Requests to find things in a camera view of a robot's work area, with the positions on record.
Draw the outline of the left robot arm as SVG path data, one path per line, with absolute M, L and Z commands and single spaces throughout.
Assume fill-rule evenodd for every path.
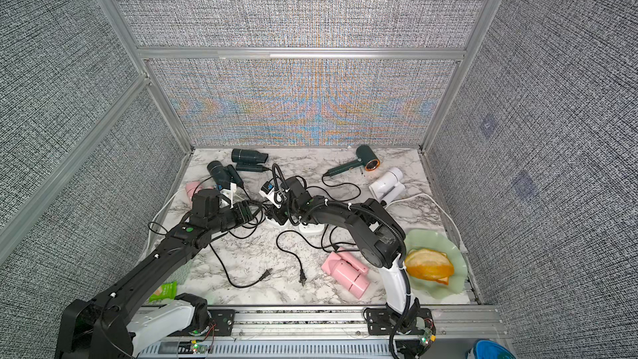
M 166 232 L 151 254 L 93 299 L 69 304 L 61 316 L 55 356 L 135 358 L 176 332 L 207 335 L 211 326 L 208 303 L 193 294 L 181 294 L 173 304 L 152 314 L 136 314 L 171 274 L 212 242 L 215 234 L 254 219 L 249 201 L 222 206 L 223 198 L 216 189 L 194 193 L 189 214 Z

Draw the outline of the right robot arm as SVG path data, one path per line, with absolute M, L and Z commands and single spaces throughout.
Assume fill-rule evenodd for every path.
M 287 179 L 286 185 L 277 192 L 277 204 L 265 204 L 266 216 L 278 223 L 324 224 L 345 229 L 363 258 L 379 269 L 386 305 L 393 312 L 393 329 L 407 334 L 416 324 L 420 304 L 411 291 L 405 268 L 405 232 L 399 224 L 375 199 L 345 203 L 312 195 L 294 177 Z

